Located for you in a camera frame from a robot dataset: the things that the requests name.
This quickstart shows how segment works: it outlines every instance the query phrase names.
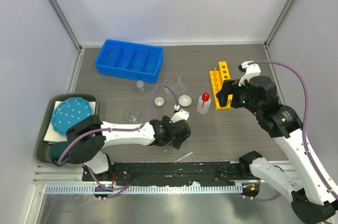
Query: blue plastic bin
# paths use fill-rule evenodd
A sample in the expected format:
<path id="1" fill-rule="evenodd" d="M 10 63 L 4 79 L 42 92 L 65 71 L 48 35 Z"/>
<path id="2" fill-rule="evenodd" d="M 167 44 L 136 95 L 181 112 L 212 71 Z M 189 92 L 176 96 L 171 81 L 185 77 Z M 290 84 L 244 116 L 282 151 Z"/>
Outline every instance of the blue plastic bin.
<path id="1" fill-rule="evenodd" d="M 106 40 L 95 60 L 100 74 L 156 83 L 163 47 Z"/>

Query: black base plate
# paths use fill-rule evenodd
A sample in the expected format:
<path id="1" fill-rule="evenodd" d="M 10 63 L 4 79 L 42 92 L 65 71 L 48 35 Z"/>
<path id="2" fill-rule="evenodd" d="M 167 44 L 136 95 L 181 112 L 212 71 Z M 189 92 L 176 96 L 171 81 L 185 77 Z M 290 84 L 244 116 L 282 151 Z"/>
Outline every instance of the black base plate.
<path id="1" fill-rule="evenodd" d="M 85 167 L 82 180 L 93 181 L 86 170 Z M 201 186 L 229 186 L 234 185 L 234 180 L 258 179 L 244 175 L 239 163 L 230 162 L 114 163 L 111 170 L 117 185 L 133 182 L 134 186 L 188 186 L 197 181 Z M 112 174 L 102 180 L 97 178 L 111 182 Z"/>

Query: blue octagonal plate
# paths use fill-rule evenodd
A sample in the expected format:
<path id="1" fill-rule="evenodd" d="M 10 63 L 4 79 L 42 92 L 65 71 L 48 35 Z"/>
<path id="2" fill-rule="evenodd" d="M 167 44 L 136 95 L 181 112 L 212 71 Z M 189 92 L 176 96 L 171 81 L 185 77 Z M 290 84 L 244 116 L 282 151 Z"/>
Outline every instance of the blue octagonal plate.
<path id="1" fill-rule="evenodd" d="M 66 135 L 66 131 L 90 116 L 92 109 L 83 98 L 69 98 L 60 103 L 53 111 L 51 123 L 54 131 Z"/>

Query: robotic arm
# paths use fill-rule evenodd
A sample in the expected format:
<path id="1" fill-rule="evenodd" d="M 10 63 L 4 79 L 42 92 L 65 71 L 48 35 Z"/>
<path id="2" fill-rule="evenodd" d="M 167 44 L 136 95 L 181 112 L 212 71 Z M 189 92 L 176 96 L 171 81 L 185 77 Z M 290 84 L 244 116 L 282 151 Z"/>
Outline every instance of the robotic arm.
<path id="1" fill-rule="evenodd" d="M 190 136 L 191 130 L 186 120 L 189 113 L 183 109 L 174 113 L 172 118 L 164 116 L 161 121 L 151 120 L 140 128 L 140 125 L 118 125 L 101 122 L 98 115 L 92 115 L 71 127 L 67 131 L 67 142 L 70 145 L 80 135 L 96 130 L 78 141 L 69 150 L 71 164 L 85 164 L 93 170 L 94 174 L 111 174 L 110 160 L 101 152 L 106 146 L 121 144 L 140 145 L 171 145 L 179 149 L 182 143 Z"/>
<path id="2" fill-rule="evenodd" d="M 255 115 L 260 127 L 282 148 L 292 163 L 299 179 L 293 178 L 271 165 L 262 155 L 253 151 L 239 161 L 247 172 L 263 179 L 279 191 L 290 203 L 296 215 L 305 223 L 318 223 L 335 214 L 338 201 L 332 191 L 338 191 L 307 140 L 305 151 L 302 140 L 303 124 L 296 111 L 279 104 L 276 85 L 269 77 L 260 76 L 257 64 L 252 61 L 239 66 L 245 72 L 240 80 L 225 80 L 216 94 L 221 107 L 227 105 L 228 95 L 233 94 L 231 106 L 244 107 Z M 328 190 L 308 158 L 311 152 L 317 167 L 331 186 Z"/>

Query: yellow test tube rack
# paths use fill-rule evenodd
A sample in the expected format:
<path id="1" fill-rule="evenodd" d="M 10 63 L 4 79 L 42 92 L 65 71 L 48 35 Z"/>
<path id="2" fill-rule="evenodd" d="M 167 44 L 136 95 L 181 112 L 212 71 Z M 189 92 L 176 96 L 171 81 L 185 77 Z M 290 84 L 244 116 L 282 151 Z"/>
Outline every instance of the yellow test tube rack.
<path id="1" fill-rule="evenodd" d="M 209 71 L 210 75 L 210 81 L 211 81 L 211 87 L 212 87 L 212 93 L 213 93 L 213 99 L 215 100 L 215 107 L 216 109 L 231 109 L 230 104 L 232 101 L 232 95 L 229 95 L 228 97 L 228 103 L 225 107 L 220 107 L 220 104 L 218 103 L 216 94 L 221 90 L 223 86 L 224 80 L 230 80 L 230 73 L 228 69 L 228 64 L 225 61 L 218 62 L 220 69 L 217 70 L 215 67 L 214 70 Z"/>

